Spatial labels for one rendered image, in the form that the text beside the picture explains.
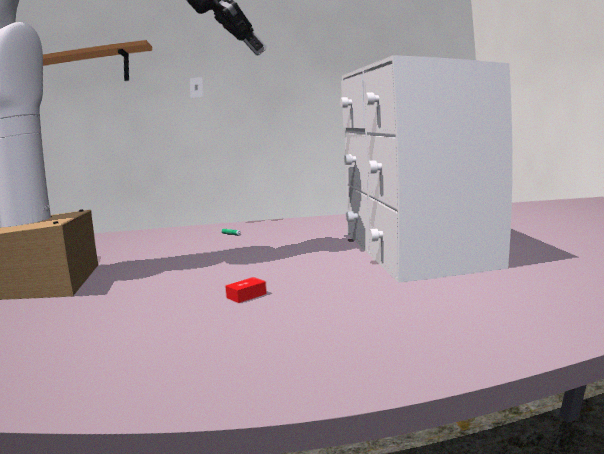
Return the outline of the red 9v battery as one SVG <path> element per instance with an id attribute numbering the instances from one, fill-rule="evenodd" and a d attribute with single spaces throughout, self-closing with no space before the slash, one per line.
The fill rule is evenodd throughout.
<path id="1" fill-rule="evenodd" d="M 241 303 L 266 294 L 266 281 L 249 278 L 236 283 L 225 285 L 226 297 Z"/>

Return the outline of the white chest of drawers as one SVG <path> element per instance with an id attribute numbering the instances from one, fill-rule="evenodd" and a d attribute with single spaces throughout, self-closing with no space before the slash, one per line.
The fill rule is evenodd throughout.
<path id="1" fill-rule="evenodd" d="M 364 73 L 392 64 L 396 130 L 366 122 Z M 509 63 L 393 55 L 362 74 L 365 128 L 396 134 L 398 205 L 368 194 L 368 250 L 398 283 L 508 269 L 512 213 Z M 359 131 L 359 132 L 353 132 Z M 346 154 L 346 136 L 345 136 Z M 397 277 L 370 253 L 369 199 L 398 210 Z"/>

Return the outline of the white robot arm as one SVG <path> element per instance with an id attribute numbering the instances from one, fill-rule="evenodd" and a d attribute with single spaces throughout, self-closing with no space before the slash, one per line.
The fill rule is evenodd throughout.
<path id="1" fill-rule="evenodd" d="M 40 104 L 43 51 L 19 0 L 0 0 L 0 228 L 51 218 Z"/>

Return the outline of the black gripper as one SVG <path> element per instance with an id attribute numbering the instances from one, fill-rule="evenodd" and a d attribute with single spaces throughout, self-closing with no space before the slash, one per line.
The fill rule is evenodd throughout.
<path id="1" fill-rule="evenodd" d="M 254 30 L 251 23 L 248 21 L 235 1 L 187 0 L 187 2 L 199 14 L 206 13 L 208 10 L 213 10 L 215 19 L 230 33 L 235 33 L 232 35 L 238 40 L 244 40 L 245 44 L 254 52 L 255 55 L 258 56 L 266 50 L 266 45 L 253 32 Z"/>

